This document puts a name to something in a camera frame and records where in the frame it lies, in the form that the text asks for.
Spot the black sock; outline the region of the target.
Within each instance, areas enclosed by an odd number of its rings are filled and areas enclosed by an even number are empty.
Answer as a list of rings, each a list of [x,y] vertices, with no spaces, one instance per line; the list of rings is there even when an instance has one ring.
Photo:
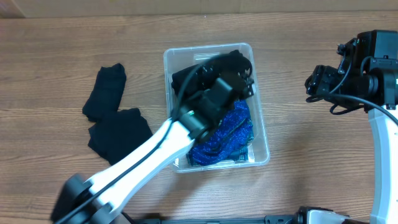
[[[89,121],[98,122],[105,115],[117,112],[125,84],[125,68],[120,63],[112,67],[101,67],[82,113]]]

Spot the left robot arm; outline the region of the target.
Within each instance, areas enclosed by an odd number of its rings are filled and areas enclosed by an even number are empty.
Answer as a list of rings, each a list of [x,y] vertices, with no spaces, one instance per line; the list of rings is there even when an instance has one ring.
[[[146,142],[111,167],[64,184],[53,223],[114,223],[132,196],[165,166],[206,141],[234,102],[253,95],[251,61],[242,53],[215,55],[177,73],[171,117]]]

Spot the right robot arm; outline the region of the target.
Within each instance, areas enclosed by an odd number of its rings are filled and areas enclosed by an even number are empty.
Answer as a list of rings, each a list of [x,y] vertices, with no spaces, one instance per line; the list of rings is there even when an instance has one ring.
[[[374,142],[370,223],[397,223],[397,32],[362,32],[345,44],[338,68],[315,67],[305,81],[308,103],[325,100],[330,113],[364,110]]]

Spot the blue sequin fabric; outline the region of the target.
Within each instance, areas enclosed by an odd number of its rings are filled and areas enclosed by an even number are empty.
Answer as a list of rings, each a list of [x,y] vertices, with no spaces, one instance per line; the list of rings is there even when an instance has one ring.
[[[246,101],[234,102],[234,109],[227,112],[219,128],[204,143],[198,144],[191,150],[200,152],[218,151],[219,148],[237,149],[248,147],[254,139],[253,123],[250,109]]]

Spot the blue denim jeans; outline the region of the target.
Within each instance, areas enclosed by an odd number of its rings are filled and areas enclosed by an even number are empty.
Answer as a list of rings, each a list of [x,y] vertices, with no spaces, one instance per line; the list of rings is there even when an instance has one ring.
[[[243,146],[237,149],[221,149],[211,152],[200,152],[191,150],[187,154],[188,163],[191,166],[209,166],[221,161],[232,160],[235,162],[244,162],[248,160],[248,147]]]

